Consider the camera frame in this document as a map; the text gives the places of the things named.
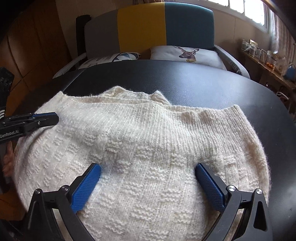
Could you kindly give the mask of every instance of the sofa armrest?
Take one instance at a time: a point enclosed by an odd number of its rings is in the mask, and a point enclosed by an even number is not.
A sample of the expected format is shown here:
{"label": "sofa armrest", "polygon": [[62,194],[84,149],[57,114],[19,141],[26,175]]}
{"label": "sofa armrest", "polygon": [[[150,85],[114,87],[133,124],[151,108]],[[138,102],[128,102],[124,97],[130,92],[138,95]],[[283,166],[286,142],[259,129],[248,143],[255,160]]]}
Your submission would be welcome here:
{"label": "sofa armrest", "polygon": [[53,79],[61,76],[63,74],[65,74],[66,72],[68,72],[75,64],[77,64],[80,60],[83,60],[84,58],[86,58],[86,53],[83,53],[81,55],[79,55],[78,57],[76,57],[75,59],[73,59],[70,63],[66,64],[63,68],[61,68],[54,76]]}
{"label": "sofa armrest", "polygon": [[214,50],[219,54],[220,58],[225,59],[232,68],[236,71],[237,74],[242,75],[246,78],[250,78],[248,71],[243,67],[243,65],[238,62],[234,57],[227,53],[224,49],[215,45]]}

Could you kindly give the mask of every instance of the curtain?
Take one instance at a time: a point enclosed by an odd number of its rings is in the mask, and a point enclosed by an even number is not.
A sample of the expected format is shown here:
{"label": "curtain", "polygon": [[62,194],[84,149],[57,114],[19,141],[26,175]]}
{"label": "curtain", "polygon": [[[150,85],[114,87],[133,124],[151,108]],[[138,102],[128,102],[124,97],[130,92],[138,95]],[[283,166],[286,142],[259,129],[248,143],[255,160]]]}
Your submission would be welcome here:
{"label": "curtain", "polygon": [[294,60],[295,41],[283,21],[272,13],[271,50],[278,51],[278,55],[286,57],[287,67]]}
{"label": "curtain", "polygon": [[133,0],[133,5],[141,3],[164,2],[164,0]]}

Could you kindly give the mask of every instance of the deer pillow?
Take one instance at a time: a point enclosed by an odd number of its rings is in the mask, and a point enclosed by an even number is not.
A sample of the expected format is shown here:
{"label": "deer pillow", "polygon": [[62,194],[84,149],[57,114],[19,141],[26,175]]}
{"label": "deer pillow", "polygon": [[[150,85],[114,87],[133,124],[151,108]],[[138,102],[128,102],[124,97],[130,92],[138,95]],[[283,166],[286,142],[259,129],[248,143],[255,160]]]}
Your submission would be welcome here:
{"label": "deer pillow", "polygon": [[150,50],[150,59],[203,64],[226,70],[225,65],[215,51],[169,45],[152,47]]}

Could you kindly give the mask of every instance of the window frame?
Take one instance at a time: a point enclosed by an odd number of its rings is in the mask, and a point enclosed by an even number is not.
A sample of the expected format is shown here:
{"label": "window frame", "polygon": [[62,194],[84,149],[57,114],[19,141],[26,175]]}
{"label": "window frame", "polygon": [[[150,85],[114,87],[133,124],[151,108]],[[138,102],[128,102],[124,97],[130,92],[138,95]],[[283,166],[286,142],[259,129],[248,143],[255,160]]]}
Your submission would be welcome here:
{"label": "window frame", "polygon": [[240,13],[236,10],[231,9],[229,0],[228,0],[228,6],[223,6],[219,3],[210,2],[207,0],[171,0],[171,1],[190,3],[190,4],[202,6],[202,7],[212,8],[212,9],[227,13],[229,15],[232,15],[232,16],[239,18],[243,21],[246,21],[248,23],[251,23],[253,26],[255,26],[256,28],[258,28],[259,30],[261,30],[264,33],[269,33],[269,11],[268,11],[267,6],[264,3],[263,3],[263,5],[264,5],[265,23],[264,23],[264,25],[261,25],[261,24],[255,22],[254,20],[248,18],[247,16],[245,16],[244,12]]}

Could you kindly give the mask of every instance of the deer print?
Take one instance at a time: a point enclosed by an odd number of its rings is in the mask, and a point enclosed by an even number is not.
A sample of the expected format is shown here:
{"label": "deer print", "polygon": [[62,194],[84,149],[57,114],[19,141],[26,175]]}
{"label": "deer print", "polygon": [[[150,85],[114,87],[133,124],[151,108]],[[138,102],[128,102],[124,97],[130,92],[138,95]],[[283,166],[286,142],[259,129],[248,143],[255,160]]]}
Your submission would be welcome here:
{"label": "deer print", "polygon": [[190,63],[196,61],[196,58],[195,58],[194,55],[196,54],[197,51],[199,51],[199,49],[191,48],[191,49],[193,49],[193,51],[192,52],[188,52],[188,51],[182,49],[181,47],[177,47],[177,46],[173,46],[173,47],[174,48],[177,48],[177,49],[180,49],[183,52],[183,54],[181,54],[179,56],[179,58],[186,58],[186,61],[187,62],[190,62]]}

